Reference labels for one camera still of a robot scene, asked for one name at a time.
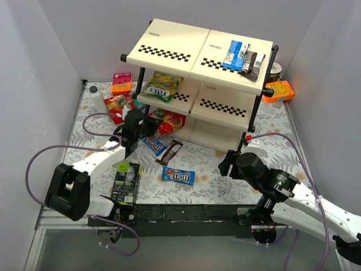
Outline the red gummy candy bag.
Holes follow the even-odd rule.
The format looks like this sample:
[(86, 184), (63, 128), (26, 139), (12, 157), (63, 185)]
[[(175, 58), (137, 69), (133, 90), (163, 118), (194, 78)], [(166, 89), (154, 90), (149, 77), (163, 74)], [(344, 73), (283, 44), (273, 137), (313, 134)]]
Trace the red gummy candy bag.
[(122, 114), (124, 106), (129, 105), (132, 110), (136, 109), (133, 99), (128, 93), (112, 96), (105, 99), (104, 102), (108, 112), (114, 114), (111, 118), (116, 125), (124, 122), (122, 117), (116, 116), (117, 113)]

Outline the green Fox's candy bag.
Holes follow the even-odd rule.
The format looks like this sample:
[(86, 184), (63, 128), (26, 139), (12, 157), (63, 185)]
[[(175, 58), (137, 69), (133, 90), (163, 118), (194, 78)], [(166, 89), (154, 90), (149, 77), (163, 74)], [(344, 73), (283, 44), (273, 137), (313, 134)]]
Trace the green Fox's candy bag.
[(165, 72), (155, 71), (142, 93), (151, 95), (162, 102), (170, 102), (182, 82), (183, 77)]

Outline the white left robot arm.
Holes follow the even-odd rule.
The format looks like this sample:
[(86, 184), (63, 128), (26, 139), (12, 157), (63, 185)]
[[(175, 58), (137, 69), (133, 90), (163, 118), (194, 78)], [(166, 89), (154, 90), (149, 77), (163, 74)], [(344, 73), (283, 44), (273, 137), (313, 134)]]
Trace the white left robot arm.
[(112, 165), (132, 154), (139, 140), (153, 136), (161, 123), (160, 119), (140, 110), (130, 110), (124, 122), (112, 134), (105, 135), (108, 141), (103, 147), (78, 162), (71, 165), (61, 163), (55, 168), (45, 206), (73, 221), (84, 216), (108, 217), (115, 202), (92, 192), (92, 183)]

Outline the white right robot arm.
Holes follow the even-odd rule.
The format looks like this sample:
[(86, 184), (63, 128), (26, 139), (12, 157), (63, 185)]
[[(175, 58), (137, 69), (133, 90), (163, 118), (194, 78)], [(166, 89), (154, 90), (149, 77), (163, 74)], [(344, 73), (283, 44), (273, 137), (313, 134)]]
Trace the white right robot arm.
[(230, 150), (218, 168), (222, 176), (244, 180), (262, 195), (257, 205), (243, 214), (244, 223), (291, 226), (335, 244), (343, 258), (360, 264), (360, 216), (316, 195), (296, 176), (269, 169), (252, 152)]

